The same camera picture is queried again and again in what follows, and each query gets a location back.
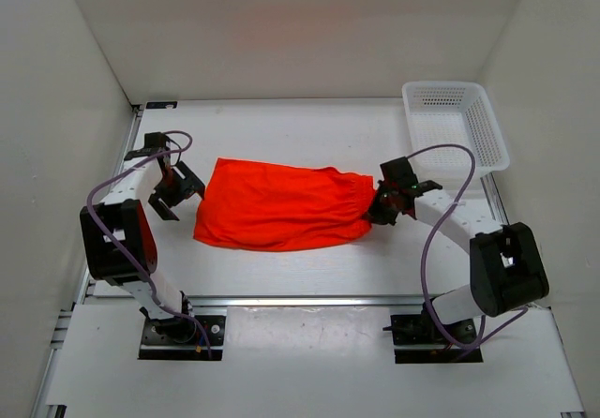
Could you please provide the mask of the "orange shorts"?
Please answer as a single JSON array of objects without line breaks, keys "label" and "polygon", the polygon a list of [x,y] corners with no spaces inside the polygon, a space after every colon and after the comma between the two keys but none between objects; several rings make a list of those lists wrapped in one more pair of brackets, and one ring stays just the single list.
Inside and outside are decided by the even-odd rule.
[{"label": "orange shorts", "polygon": [[193,237],[209,246],[291,252],[346,245],[369,233],[370,175],[219,158]]}]

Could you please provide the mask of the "white plastic basket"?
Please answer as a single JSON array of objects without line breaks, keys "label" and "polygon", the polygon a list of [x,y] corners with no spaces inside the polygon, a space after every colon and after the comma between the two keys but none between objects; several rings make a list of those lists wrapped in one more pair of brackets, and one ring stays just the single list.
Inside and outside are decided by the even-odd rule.
[{"label": "white plastic basket", "polygon": [[474,82],[419,81],[402,86],[402,99],[415,164],[422,173],[443,179],[466,176],[471,161],[458,144],[471,150],[474,176],[503,171],[510,158],[486,90]]}]

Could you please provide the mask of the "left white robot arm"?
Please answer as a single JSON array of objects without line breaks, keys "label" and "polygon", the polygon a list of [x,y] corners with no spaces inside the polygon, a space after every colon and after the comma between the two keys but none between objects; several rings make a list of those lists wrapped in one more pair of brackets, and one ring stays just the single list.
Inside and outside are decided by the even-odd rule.
[{"label": "left white robot arm", "polygon": [[90,275],[129,294],[148,321],[176,343],[190,341],[202,329],[186,295],[158,270],[158,247],[147,210],[175,221],[174,207],[205,184],[183,161],[190,144],[175,140],[177,131],[145,134],[143,145],[126,153],[123,170],[94,187],[80,212]]}]

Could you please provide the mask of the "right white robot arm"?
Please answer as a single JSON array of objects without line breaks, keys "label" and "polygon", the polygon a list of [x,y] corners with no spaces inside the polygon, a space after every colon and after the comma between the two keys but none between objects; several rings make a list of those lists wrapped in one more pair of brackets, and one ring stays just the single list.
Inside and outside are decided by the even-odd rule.
[{"label": "right white robot arm", "polygon": [[[398,216],[431,227],[421,256],[421,282],[427,315],[421,331],[431,342],[441,343],[455,331],[456,322],[497,317],[543,299],[549,282],[532,229],[522,222],[504,225],[485,217],[449,196],[432,181],[420,182],[406,157],[380,165],[382,180],[367,220],[395,225]],[[469,256],[469,282],[435,298],[427,287],[428,245],[441,233]]]}]

